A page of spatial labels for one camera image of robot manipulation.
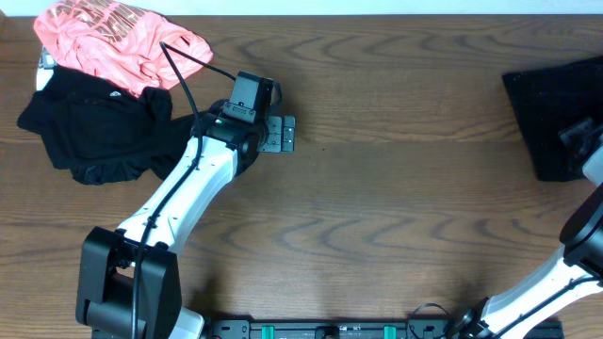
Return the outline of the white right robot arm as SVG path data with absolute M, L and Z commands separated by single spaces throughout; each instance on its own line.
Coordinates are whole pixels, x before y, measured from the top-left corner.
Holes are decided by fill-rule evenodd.
M 602 292 L 602 126 L 591 118 L 559 133 L 595 191 L 568 219 L 560 247 L 513 288 L 490 298 L 448 333 L 460 338 L 523 338 L 569 304 Z

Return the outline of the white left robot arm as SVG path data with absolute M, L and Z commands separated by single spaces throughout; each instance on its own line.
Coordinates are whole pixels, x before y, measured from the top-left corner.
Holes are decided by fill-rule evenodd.
M 259 153 L 290 153 L 292 116 L 262 117 L 225 102 L 201 119 L 173 171 L 114 231 L 95 227 L 82 245 L 75 317 L 94 338 L 199 338 L 204 317 L 182 301 L 178 259 L 220 190 Z

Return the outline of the black knit skirt with buttons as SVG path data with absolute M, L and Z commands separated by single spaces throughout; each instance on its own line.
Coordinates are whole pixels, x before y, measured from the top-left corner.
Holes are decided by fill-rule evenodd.
M 602 58 L 505 73 L 502 82 L 537 179 L 587 179 L 601 185 L 602 146 L 582 166 L 584 176 L 578 177 L 566 167 L 566 153 L 558 133 L 585 118 L 602 125 Z

